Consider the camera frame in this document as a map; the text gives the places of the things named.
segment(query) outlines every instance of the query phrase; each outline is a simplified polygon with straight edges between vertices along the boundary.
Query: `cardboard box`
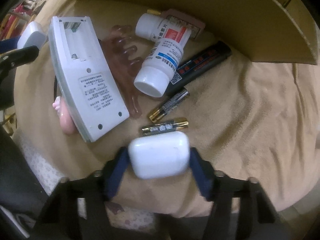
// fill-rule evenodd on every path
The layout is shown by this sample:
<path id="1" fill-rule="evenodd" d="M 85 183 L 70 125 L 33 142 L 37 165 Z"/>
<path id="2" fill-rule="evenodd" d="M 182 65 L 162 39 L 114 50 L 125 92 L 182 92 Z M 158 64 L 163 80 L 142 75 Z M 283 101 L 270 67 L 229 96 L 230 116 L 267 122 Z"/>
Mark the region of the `cardboard box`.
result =
<path id="1" fill-rule="evenodd" d="M 316 24 L 300 0 L 117 1 L 193 15 L 252 61 L 317 64 Z"/>

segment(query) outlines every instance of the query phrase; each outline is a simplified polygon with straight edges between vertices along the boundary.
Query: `qr code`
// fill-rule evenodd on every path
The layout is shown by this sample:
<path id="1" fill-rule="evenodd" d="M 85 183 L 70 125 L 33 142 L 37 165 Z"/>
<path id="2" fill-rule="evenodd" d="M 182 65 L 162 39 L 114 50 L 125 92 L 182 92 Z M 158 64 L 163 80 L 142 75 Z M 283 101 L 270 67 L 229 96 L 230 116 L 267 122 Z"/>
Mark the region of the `qr code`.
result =
<path id="1" fill-rule="evenodd" d="M 172 85 L 174 85 L 175 83 L 179 82 L 181 79 L 182 79 L 182 77 L 177 72 L 175 72 L 174 76 L 170 82 Z"/>

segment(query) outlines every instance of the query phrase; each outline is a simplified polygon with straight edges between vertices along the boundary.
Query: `black and gold battery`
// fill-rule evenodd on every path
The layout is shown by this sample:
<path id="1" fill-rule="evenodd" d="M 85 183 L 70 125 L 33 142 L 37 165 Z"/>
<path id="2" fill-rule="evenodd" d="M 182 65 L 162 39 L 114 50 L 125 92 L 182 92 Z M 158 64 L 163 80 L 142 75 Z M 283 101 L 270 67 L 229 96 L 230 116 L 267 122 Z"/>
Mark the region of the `black and gold battery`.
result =
<path id="1" fill-rule="evenodd" d="M 189 122 L 186 118 L 180 117 L 167 122 L 147 125 L 141 128 L 142 135 L 154 135 L 159 133 L 180 131 L 189 127 Z"/>
<path id="2" fill-rule="evenodd" d="M 173 97 L 171 97 L 168 101 L 166 101 L 161 107 L 153 109 L 149 114 L 149 119 L 156 123 L 167 114 L 170 113 L 173 109 L 175 109 L 178 104 L 180 104 L 183 100 L 185 100 L 190 93 L 185 88 L 181 89 L 178 93 L 176 93 Z"/>

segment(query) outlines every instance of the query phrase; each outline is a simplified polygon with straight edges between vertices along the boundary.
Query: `tan fabric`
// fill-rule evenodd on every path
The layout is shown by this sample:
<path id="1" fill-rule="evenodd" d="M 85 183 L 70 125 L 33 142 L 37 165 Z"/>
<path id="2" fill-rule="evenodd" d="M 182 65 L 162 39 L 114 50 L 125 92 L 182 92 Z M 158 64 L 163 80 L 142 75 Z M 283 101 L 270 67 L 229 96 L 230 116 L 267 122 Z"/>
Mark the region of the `tan fabric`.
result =
<path id="1" fill-rule="evenodd" d="M 101 39 L 112 25 L 134 24 L 145 11 L 144 7 L 112 1 L 60 1 L 49 0 L 37 21 L 47 29 L 54 14 L 90 16 Z M 200 41 L 188 42 L 185 58 L 213 40 L 206 33 Z M 136 44 L 139 55 L 145 55 L 152 45 L 142 40 Z M 68 137 L 61 132 L 52 108 L 53 82 L 47 43 L 34 63 L 17 70 L 18 124 L 43 156 L 73 179 L 100 169 L 119 147 L 138 137 L 139 127 L 149 123 L 147 112 L 158 104 L 141 97 L 144 113 L 140 119 L 129 118 L 97 142 L 84 143 L 80 135 Z M 190 98 L 167 119 L 188 118 L 190 144 L 205 160 L 234 178 L 257 177 L 276 208 L 282 210 L 308 193 L 319 178 L 315 84 L 311 65 L 252 63 L 233 50 L 228 60 L 187 85 Z M 206 215 L 210 210 L 190 171 L 140 180 L 129 168 L 114 201 L 176 217 Z"/>

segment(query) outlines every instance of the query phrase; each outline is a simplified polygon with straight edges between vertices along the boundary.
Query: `metal rivet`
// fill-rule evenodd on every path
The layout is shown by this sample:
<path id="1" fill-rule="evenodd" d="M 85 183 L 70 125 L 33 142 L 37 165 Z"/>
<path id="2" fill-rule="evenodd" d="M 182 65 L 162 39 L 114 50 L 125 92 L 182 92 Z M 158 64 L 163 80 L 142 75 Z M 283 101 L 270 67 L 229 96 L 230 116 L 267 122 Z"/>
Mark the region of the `metal rivet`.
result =
<path id="1" fill-rule="evenodd" d="M 60 179 L 60 183 L 66 183 L 66 182 L 68 182 L 69 181 L 69 178 L 68 177 L 62 177 L 61 179 Z"/>
<path id="2" fill-rule="evenodd" d="M 102 176 L 102 170 L 97 170 L 93 173 L 94 177 L 101 177 Z"/>
<path id="3" fill-rule="evenodd" d="M 217 177 L 223 177 L 225 175 L 223 171 L 214 171 L 214 174 Z"/>
<path id="4" fill-rule="evenodd" d="M 250 177 L 248 180 L 249 180 L 251 183 L 258 183 L 258 182 L 259 182 L 258 179 L 255 178 L 255 177 Z"/>

